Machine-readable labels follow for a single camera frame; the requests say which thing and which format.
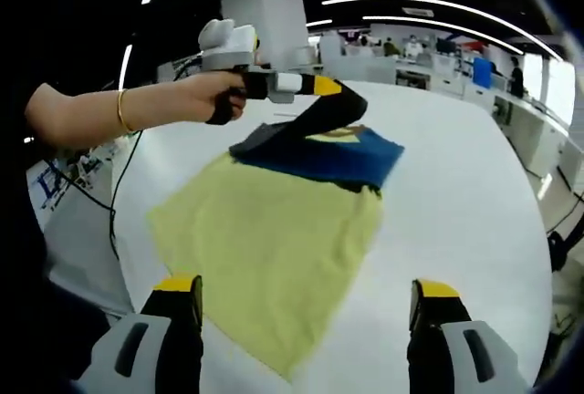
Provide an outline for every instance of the wall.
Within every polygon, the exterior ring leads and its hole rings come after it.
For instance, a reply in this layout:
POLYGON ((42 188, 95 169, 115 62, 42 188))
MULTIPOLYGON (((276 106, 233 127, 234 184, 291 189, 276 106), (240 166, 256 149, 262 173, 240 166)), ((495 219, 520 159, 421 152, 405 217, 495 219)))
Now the wall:
POLYGON ((278 68, 285 69, 288 65, 292 65, 293 60, 290 54, 296 48, 308 45, 304 2, 302 0, 263 1, 274 64, 278 68))
POLYGON ((576 99, 574 66, 568 61, 549 60, 549 82, 546 106, 552 109, 566 124, 572 123, 576 99))
POLYGON ((308 46, 302 0, 222 0, 221 6, 223 16, 233 18, 236 26, 254 26, 260 39, 259 55, 273 68, 287 68, 292 52, 308 46))
POLYGON ((454 41, 457 45, 462 45, 463 43, 474 43, 476 38, 471 38, 469 36, 455 36, 450 38, 451 41, 454 41))
POLYGON ((272 57, 272 43, 264 17, 262 0, 222 0, 221 8, 223 17, 234 19, 236 26, 253 25, 261 40, 259 49, 261 56, 272 57))
POLYGON ((513 63, 511 62, 512 55, 505 52, 501 47, 494 45, 489 45, 488 49, 485 50, 485 56, 489 61, 493 61, 496 65, 496 69, 506 78, 511 77, 511 72, 513 71, 513 63))
POLYGON ((323 63, 341 57, 343 40, 337 31, 328 31, 319 40, 320 60, 323 63))
POLYGON ((544 61, 541 55, 526 53, 519 59, 519 65, 523 69, 523 87, 527 94, 540 102, 546 103, 542 98, 542 88, 544 81, 546 85, 549 81, 549 73, 544 77, 544 61))

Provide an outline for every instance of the white table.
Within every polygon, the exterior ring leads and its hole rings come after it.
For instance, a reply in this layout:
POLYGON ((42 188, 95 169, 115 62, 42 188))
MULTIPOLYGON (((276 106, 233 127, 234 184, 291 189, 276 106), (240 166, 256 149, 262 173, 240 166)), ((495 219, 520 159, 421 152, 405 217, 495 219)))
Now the white table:
MULTIPOLYGON (((383 187, 384 219, 370 252, 292 385, 207 321, 202 392, 409 392, 408 318, 417 277, 456 288, 471 316, 516 351, 532 383, 548 337, 551 271, 536 199, 516 155, 471 104, 414 88, 348 84, 369 101, 362 122, 405 146, 383 187)), ((275 113, 299 113, 313 100, 252 100, 225 127, 182 123, 144 133, 116 204, 120 261, 136 309, 166 275, 146 212, 261 121, 286 120, 275 113)))

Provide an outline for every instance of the yellow cloth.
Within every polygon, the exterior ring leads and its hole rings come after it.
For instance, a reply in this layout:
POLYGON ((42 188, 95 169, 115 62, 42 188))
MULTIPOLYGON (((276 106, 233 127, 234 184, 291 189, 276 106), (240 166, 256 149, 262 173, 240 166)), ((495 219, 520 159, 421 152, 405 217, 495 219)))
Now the yellow cloth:
POLYGON ((284 378, 322 338, 381 217, 381 200, 225 154, 151 211, 173 275, 203 277, 203 310, 284 378))

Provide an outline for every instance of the dark navy cloth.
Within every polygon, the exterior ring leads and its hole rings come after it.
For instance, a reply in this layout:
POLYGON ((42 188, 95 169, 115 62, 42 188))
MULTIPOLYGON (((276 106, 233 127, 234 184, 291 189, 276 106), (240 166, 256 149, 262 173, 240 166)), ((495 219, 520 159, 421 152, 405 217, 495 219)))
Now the dark navy cloth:
POLYGON ((535 388, 534 394, 584 392, 584 382, 581 377, 584 361, 584 327, 574 334, 574 338, 576 340, 573 341, 568 354, 562 358, 556 373, 535 388))
POLYGON ((232 155, 244 164, 310 180, 362 183, 380 189, 404 148, 370 129, 355 137, 359 141, 268 140, 232 155))

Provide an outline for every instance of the gold bracelet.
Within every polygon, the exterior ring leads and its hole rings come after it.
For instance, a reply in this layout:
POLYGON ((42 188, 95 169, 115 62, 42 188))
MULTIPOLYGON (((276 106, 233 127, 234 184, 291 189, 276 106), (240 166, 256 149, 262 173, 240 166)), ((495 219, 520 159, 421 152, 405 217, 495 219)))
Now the gold bracelet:
POLYGON ((126 93, 126 91, 128 91, 127 88, 120 90, 118 92, 118 119, 120 120, 121 125, 126 129, 126 133, 130 134, 134 132, 134 130, 130 128, 130 126, 124 120, 124 117, 121 115, 121 99, 124 96, 124 93, 126 93))

